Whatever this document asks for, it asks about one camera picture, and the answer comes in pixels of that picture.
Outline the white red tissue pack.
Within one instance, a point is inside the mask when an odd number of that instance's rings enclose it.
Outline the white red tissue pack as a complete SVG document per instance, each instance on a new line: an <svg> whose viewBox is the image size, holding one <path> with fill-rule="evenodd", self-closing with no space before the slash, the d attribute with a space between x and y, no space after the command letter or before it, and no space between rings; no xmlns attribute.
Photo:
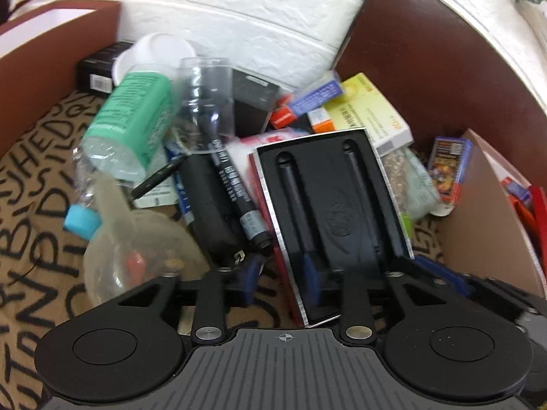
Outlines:
<svg viewBox="0 0 547 410"><path fill-rule="evenodd" d="M309 132L305 132L303 129L276 129L272 132L263 132L258 135L237 139L228 145L227 152L235 164L243 183L250 190L252 188L250 155L257 147L307 135L309 135Z"/></svg>

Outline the seed snack bag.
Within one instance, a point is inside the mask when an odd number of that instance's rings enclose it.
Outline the seed snack bag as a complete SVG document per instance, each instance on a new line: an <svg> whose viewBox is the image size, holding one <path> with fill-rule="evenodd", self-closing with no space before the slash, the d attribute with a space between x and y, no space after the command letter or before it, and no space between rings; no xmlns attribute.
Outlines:
<svg viewBox="0 0 547 410"><path fill-rule="evenodd" d="M414 222L429 214L440 196L429 172L407 147L381 158L401 215Z"/></svg>

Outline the black barcode box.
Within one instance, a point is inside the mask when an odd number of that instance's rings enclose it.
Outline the black barcode box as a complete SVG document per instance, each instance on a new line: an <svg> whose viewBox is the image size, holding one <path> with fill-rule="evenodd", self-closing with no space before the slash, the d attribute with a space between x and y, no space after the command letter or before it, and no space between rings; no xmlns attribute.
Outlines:
<svg viewBox="0 0 547 410"><path fill-rule="evenodd" d="M80 60L76 65L76 89L86 94L108 96L113 88L115 59L133 44L117 42Z"/></svg>

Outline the black tray red gift box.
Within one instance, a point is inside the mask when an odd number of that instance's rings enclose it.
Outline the black tray red gift box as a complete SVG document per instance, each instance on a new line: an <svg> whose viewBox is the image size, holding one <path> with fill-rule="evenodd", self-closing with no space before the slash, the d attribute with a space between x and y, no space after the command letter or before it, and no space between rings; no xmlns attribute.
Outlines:
<svg viewBox="0 0 547 410"><path fill-rule="evenodd" d="M295 320L313 328L340 315L346 273L382 279L409 236L366 129L301 136L250 156L259 207Z"/></svg>

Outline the yellow medicine box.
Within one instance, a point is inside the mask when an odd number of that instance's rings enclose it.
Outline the yellow medicine box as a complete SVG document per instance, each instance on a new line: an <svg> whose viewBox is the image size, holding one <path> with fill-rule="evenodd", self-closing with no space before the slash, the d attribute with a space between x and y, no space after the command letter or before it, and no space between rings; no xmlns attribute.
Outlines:
<svg viewBox="0 0 547 410"><path fill-rule="evenodd" d="M341 86L344 94L323 106L327 132L366 129L380 156L414 142L408 123L362 72Z"/></svg>

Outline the black cylindrical case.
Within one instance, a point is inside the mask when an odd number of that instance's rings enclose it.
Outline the black cylindrical case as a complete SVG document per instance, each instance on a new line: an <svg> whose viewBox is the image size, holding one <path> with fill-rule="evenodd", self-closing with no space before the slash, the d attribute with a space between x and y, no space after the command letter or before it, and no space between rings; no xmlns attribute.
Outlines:
<svg viewBox="0 0 547 410"><path fill-rule="evenodd" d="M192 154L185 158L179 175L194 215L191 228L200 248L216 269L235 269L246 238L217 167L208 154Z"/></svg>

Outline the orange small box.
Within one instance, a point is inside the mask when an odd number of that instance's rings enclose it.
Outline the orange small box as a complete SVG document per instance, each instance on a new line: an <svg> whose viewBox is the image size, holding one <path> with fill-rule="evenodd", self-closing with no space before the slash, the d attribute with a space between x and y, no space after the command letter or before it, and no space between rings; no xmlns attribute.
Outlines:
<svg viewBox="0 0 547 410"><path fill-rule="evenodd" d="M328 112L319 107L308 113L308 120L314 133L334 132L336 130Z"/></svg>

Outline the clear plastic cup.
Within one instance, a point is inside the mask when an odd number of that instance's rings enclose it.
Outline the clear plastic cup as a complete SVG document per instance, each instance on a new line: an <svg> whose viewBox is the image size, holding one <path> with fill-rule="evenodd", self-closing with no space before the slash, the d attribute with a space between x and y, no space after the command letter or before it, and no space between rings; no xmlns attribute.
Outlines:
<svg viewBox="0 0 547 410"><path fill-rule="evenodd" d="M236 137L233 69L226 58L182 59L179 93L172 133L182 149L206 154L233 142Z"/></svg>

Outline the black marker pen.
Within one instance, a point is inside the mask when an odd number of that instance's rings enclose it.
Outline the black marker pen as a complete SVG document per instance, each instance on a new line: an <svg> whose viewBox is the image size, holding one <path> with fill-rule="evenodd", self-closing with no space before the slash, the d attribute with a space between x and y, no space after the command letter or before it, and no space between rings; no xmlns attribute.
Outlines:
<svg viewBox="0 0 547 410"><path fill-rule="evenodd" d="M203 112L198 115L197 122L203 147L211 154L246 237L258 253L268 256L272 253L272 236L221 139L221 113L214 105L204 105L202 108Z"/></svg>

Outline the colourful snack packet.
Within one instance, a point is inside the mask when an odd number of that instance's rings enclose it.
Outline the colourful snack packet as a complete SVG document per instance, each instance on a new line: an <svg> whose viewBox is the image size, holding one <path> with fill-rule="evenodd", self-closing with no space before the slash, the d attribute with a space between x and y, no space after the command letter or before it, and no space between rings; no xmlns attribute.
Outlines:
<svg viewBox="0 0 547 410"><path fill-rule="evenodd" d="M427 170L445 205L456 205L473 145L468 139L438 136Z"/></svg>

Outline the thin black pen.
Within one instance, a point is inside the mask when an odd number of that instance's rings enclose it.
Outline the thin black pen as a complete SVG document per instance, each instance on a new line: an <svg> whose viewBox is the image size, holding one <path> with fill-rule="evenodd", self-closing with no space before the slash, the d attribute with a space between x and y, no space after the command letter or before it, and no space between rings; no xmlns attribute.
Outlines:
<svg viewBox="0 0 547 410"><path fill-rule="evenodd" d="M159 186L160 183L163 183L164 180L167 180L170 176L176 173L176 171L178 171L178 168L181 167L186 158L187 155L180 155L178 158L173 159L170 163L150 175L146 180L132 190L132 199L140 199Z"/></svg>

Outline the blue medicine box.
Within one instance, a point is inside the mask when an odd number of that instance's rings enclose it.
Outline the blue medicine box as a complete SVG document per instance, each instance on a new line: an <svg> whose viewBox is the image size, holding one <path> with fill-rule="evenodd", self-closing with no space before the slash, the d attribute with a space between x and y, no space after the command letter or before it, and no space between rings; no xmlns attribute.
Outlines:
<svg viewBox="0 0 547 410"><path fill-rule="evenodd" d="M300 117L342 94L344 90L339 76L330 70L304 89L296 91L288 102L288 108L296 117Z"/></svg>

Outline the white lid container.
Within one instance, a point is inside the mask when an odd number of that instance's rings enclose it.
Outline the white lid container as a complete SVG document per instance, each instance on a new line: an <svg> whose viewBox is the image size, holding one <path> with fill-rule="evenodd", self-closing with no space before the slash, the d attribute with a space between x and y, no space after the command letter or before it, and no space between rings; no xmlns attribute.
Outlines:
<svg viewBox="0 0 547 410"><path fill-rule="evenodd" d="M196 51L187 41L164 32L146 34L113 62L112 79L118 86L124 76L138 65L164 65L176 68L184 58L196 57Z"/></svg>

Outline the green label plastic bottle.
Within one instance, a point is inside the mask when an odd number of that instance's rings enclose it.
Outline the green label plastic bottle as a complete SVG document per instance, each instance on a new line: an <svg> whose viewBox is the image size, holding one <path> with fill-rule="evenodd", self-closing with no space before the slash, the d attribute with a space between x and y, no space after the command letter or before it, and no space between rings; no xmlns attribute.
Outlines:
<svg viewBox="0 0 547 410"><path fill-rule="evenodd" d="M125 75L72 152L76 198L65 217L65 230L92 239L101 226L96 177L108 174L125 189L143 182L173 115L167 72L141 68Z"/></svg>

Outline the dark brown headboard panel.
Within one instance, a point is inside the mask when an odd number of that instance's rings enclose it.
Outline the dark brown headboard panel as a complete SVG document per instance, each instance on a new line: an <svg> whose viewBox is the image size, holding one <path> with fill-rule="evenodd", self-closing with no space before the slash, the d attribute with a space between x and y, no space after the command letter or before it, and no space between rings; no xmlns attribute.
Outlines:
<svg viewBox="0 0 547 410"><path fill-rule="evenodd" d="M430 149L471 129L546 183L546 113L491 41L441 0L364 0L333 63L364 73Z"/></svg>

